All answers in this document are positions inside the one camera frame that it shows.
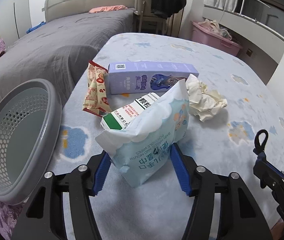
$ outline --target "black strap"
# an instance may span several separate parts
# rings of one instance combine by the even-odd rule
[[[260,144],[260,139],[259,139],[259,136],[264,133],[265,134],[265,138],[262,142],[262,144]],[[255,136],[255,139],[254,139],[254,146],[255,146],[255,149],[253,150],[253,152],[256,154],[256,155],[259,155],[261,152],[264,152],[264,149],[265,149],[265,145],[266,145],[266,142],[267,142],[267,139],[269,138],[269,133],[266,131],[266,130],[259,130]]]

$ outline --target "metal screw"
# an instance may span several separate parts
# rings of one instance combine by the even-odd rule
[[[206,171],[206,169],[203,166],[197,166],[196,170],[198,172],[205,172]]]
[[[52,177],[52,175],[53,175],[53,173],[52,173],[51,171],[48,171],[48,172],[46,172],[46,173],[44,174],[44,177],[45,177],[46,179],[49,179],[49,178]]]
[[[233,179],[238,179],[238,178],[240,177],[240,175],[237,174],[236,172],[232,172],[232,173],[231,173],[231,177],[232,177]]]
[[[88,169],[88,167],[86,165],[81,165],[79,166],[79,171],[86,171]]]

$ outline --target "gray bedsheet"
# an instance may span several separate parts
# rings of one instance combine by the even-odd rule
[[[133,11],[64,17],[16,41],[0,57],[0,101],[19,84],[44,78],[55,86],[64,105],[88,61],[113,35],[130,31]]]

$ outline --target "qr code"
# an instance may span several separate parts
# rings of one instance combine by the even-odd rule
[[[125,69],[125,64],[115,64],[115,69]]]

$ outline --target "blue cloth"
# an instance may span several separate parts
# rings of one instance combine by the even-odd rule
[[[26,33],[30,33],[31,31],[34,31],[35,29],[41,27],[41,26],[44,25],[44,24],[46,24],[46,22],[41,22],[41,23],[38,24],[37,26],[34,26],[34,27],[28,29],[28,30],[26,31]]]

